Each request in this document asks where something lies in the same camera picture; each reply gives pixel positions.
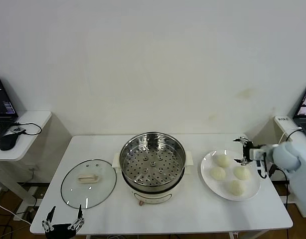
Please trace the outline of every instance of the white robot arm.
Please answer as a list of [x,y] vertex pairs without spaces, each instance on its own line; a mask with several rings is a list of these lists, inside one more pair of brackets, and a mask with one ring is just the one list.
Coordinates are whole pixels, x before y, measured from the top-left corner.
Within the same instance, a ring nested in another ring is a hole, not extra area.
[[253,160],[271,162],[285,172],[293,193],[306,209],[306,149],[294,142],[273,145],[254,146],[244,137],[235,140],[243,144],[243,160],[236,160],[245,165]]

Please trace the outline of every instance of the white shelf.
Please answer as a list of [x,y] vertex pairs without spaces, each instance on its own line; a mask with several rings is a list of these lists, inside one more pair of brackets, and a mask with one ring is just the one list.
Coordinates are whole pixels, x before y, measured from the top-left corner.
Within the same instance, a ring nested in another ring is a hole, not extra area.
[[[33,122],[39,125],[41,128],[45,126],[48,120],[51,117],[50,111],[24,111],[18,112],[18,119],[16,121],[20,123]],[[29,133],[36,133],[39,131],[39,128],[34,125],[21,125],[22,128],[25,128]],[[34,140],[37,138],[37,135],[20,135],[17,139],[17,142],[14,148],[1,151],[0,150],[0,161],[18,161],[23,158],[27,153],[30,146],[33,144]]]

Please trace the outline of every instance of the steamed bun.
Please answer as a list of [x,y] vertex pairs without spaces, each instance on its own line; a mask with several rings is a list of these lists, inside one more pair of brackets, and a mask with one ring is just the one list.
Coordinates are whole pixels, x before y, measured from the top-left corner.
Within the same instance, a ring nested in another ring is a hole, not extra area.
[[226,177],[225,170],[221,167],[214,167],[211,169],[211,176],[216,180],[224,180]]
[[231,163],[231,159],[225,154],[219,154],[216,156],[216,163],[222,168],[227,168]]
[[245,185],[238,180],[231,181],[228,185],[228,189],[235,196],[241,196],[246,190]]
[[251,172],[246,166],[239,166],[234,169],[234,175],[240,180],[247,180],[251,177]]

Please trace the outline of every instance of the pot handle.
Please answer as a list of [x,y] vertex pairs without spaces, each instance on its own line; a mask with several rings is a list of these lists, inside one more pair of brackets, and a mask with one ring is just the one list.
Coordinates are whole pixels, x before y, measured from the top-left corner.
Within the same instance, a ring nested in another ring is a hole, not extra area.
[[191,151],[186,151],[185,154],[186,154],[186,161],[185,161],[185,172],[184,172],[184,174],[191,174],[190,168],[194,165],[192,152]]
[[194,162],[193,162],[192,152],[191,151],[186,151],[185,154],[186,154],[185,167],[193,166]]
[[115,169],[116,172],[121,172],[119,159],[120,159],[120,154],[115,153],[114,158],[113,158],[113,162],[112,162],[112,167]]

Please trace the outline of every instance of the white plate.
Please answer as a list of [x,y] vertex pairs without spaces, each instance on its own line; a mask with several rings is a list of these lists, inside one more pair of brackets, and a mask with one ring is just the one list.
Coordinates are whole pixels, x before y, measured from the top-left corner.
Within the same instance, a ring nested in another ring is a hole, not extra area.
[[[213,167],[218,166],[214,158],[220,154],[226,154],[228,157],[230,157],[231,164],[229,165],[229,167],[223,168],[226,172],[225,180],[217,181],[210,175],[210,170]],[[248,167],[249,171],[251,172],[251,177],[248,180],[240,180],[246,187],[244,194],[241,196],[235,196],[228,191],[229,182],[231,182],[232,180],[239,180],[234,175],[233,170],[235,167],[241,166],[234,159],[241,159],[241,158],[242,158],[241,154],[236,153],[234,151],[229,151],[229,150],[213,151],[207,154],[203,158],[202,163],[201,163],[202,177],[205,183],[209,186],[211,190],[213,190],[214,193],[216,193],[217,195],[223,198],[226,198],[232,201],[245,201],[245,200],[248,200],[254,197],[258,193],[260,186],[261,186],[260,178],[257,173],[256,167],[252,164],[248,164],[247,166],[244,166],[244,167]]]

